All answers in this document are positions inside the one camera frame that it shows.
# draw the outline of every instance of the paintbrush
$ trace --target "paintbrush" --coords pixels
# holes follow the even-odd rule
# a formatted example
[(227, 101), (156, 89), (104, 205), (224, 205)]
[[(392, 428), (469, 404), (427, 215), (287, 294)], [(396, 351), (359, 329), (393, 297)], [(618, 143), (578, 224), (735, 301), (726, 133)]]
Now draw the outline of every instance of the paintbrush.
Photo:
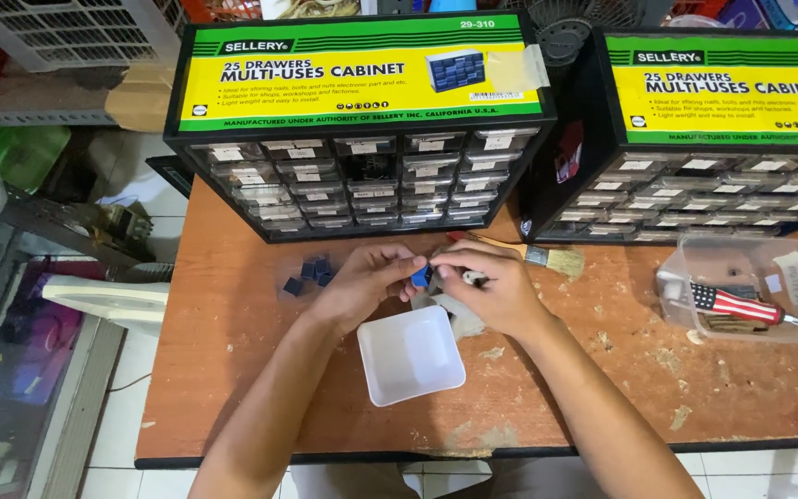
[(583, 253), (577, 249), (544, 249), (538, 246), (527, 244), (508, 244), (489, 239), (488, 237), (464, 231), (448, 232), (449, 239), (460, 241), (461, 239), (472, 239), (483, 243), (493, 244), (502, 248), (516, 250), (522, 255), (529, 264), (538, 267), (547, 267), (560, 274), (567, 275), (571, 280), (575, 280), (583, 273)]

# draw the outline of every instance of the screwdriver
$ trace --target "screwdriver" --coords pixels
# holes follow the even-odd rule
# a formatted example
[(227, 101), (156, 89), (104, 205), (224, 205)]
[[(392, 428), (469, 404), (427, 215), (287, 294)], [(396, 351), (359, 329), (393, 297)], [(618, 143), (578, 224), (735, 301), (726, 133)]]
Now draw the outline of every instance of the screwdriver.
[(729, 313), (747, 321), (760, 321), (769, 326), (791, 323), (798, 326), (798, 317), (787, 314), (780, 305), (765, 304), (756, 300), (736, 297), (722, 289), (703, 284), (692, 285), (694, 306), (702, 312)]

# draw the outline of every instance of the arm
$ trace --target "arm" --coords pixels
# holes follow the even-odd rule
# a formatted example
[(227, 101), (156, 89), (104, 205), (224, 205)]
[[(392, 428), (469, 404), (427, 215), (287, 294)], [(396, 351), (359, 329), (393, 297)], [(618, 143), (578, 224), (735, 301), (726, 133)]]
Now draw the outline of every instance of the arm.
[[(516, 339), (534, 360), (605, 493), (619, 499), (703, 497), (648, 421), (541, 304), (516, 251), (461, 241), (431, 264), (438, 266), (446, 293)], [(460, 279), (458, 267), (490, 280), (474, 288)]]
[(390, 296), (408, 301), (407, 278), (426, 265), (401, 244), (361, 246), (303, 312), (208, 450), (189, 499), (270, 499), (303, 415), (340, 338)]

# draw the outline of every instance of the green and yellow label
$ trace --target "green and yellow label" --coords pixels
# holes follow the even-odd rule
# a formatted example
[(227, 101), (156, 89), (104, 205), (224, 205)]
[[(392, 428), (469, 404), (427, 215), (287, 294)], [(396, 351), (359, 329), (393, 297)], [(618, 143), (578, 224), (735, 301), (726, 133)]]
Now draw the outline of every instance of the green and yellow label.
[(511, 14), (200, 29), (180, 130), (540, 114), (537, 91), (496, 91), (485, 70), (524, 48)]
[(628, 142), (798, 144), (798, 39), (606, 43)]

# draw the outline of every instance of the right hand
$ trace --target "right hand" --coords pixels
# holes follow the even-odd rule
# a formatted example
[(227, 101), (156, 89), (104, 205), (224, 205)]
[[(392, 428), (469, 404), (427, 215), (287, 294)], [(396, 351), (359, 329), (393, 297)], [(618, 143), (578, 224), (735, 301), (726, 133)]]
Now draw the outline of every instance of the right hand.
[[(442, 277), (442, 289), (465, 304), (489, 327), (522, 340), (557, 319), (541, 304), (521, 255), (479, 241), (461, 240), (434, 256), (430, 265)], [(465, 283), (459, 268), (476, 270), (489, 280), (482, 288)]]

